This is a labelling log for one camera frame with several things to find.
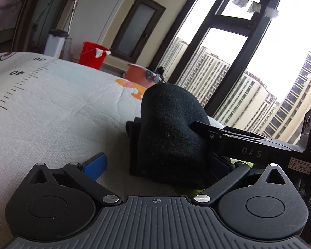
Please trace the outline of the white cloth on bucket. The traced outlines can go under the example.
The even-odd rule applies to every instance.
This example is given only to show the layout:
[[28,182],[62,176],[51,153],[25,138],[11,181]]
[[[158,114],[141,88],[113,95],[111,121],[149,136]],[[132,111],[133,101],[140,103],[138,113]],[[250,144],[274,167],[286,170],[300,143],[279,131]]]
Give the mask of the white cloth on bucket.
[[102,56],[107,56],[107,55],[110,55],[110,51],[105,51],[105,50],[101,50],[100,48],[96,48],[95,49],[95,58],[98,59]]

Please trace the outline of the red plastic bucket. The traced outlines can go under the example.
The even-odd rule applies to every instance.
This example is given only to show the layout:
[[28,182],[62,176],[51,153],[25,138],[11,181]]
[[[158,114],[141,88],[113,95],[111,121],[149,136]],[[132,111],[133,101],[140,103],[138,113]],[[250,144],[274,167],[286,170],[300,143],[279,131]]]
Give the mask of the red plastic bucket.
[[96,48],[100,48],[101,50],[108,51],[107,48],[105,48],[101,45],[98,45],[96,43],[83,42],[83,48],[82,48],[82,51],[80,53],[80,58],[78,60],[78,63],[80,65],[88,66],[90,68],[99,70],[108,55],[102,56],[102,57],[96,59],[95,58],[95,49]]

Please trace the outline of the grey cloths on tub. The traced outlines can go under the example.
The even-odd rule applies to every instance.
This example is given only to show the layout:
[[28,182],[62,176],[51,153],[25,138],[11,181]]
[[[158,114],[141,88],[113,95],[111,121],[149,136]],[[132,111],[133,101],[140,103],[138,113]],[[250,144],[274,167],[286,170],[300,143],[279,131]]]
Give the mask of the grey cloths on tub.
[[155,72],[147,69],[145,73],[146,80],[153,81],[155,84],[160,83],[162,81],[162,78],[159,74],[156,74]]

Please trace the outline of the white bin with black lid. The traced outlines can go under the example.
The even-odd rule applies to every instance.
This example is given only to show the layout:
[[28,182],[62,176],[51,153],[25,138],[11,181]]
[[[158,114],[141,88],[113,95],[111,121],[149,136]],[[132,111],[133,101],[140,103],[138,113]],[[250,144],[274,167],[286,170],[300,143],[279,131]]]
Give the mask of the white bin with black lid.
[[58,59],[67,36],[68,33],[64,30],[50,29],[45,45],[44,55]]

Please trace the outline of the black fleece garment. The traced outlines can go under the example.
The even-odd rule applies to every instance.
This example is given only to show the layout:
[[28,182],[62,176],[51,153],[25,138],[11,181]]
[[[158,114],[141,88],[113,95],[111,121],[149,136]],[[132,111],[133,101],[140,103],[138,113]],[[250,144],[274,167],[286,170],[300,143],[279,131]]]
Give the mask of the black fleece garment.
[[204,190],[234,170],[206,139],[190,129],[209,119],[197,99],[174,84],[155,84],[141,101],[141,116],[126,123],[131,175],[177,191]]

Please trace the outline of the dark framed frosted window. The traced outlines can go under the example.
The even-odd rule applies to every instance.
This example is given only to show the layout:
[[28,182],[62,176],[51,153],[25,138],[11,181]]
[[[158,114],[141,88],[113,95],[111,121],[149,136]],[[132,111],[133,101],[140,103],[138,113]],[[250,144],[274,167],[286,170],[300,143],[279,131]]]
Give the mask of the dark framed frosted window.
[[165,10],[154,0],[135,0],[111,45],[112,56],[136,62]]

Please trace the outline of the cartoon printed play mat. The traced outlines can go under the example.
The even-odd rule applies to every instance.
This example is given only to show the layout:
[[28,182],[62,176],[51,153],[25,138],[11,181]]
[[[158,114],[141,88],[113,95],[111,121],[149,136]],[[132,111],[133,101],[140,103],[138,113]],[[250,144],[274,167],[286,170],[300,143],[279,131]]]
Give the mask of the cartoon printed play mat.
[[[76,63],[34,53],[0,53],[0,248],[252,248],[210,209],[167,186],[128,173],[126,122],[143,89]],[[40,243],[12,237],[4,210],[34,166],[60,167],[98,152],[109,166],[100,183],[129,195],[75,237]]]

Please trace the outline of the pink plastic tub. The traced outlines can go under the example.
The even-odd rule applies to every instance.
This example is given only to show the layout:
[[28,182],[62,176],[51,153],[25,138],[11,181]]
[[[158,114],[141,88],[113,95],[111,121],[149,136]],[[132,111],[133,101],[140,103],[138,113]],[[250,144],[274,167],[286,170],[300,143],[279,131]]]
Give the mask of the pink plastic tub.
[[146,80],[145,78],[145,73],[146,73],[147,68],[134,64],[134,63],[129,63],[128,64],[128,69],[125,73],[125,79],[134,82],[136,84],[139,84],[145,88],[149,88],[155,83],[150,80]]

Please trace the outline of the white cloths on hanger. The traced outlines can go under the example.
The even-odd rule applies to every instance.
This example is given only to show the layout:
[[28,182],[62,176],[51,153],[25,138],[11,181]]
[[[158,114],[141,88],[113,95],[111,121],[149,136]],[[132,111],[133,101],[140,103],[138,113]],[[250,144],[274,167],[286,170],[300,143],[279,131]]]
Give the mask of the white cloths on hanger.
[[[247,11],[248,13],[261,13],[262,7],[263,7],[261,3],[250,1],[250,0],[233,0],[232,3],[240,8],[246,7],[248,4],[250,4],[248,11]],[[268,17],[269,19],[274,19],[278,17],[278,15],[279,15],[279,11],[277,9],[265,6],[264,17]]]

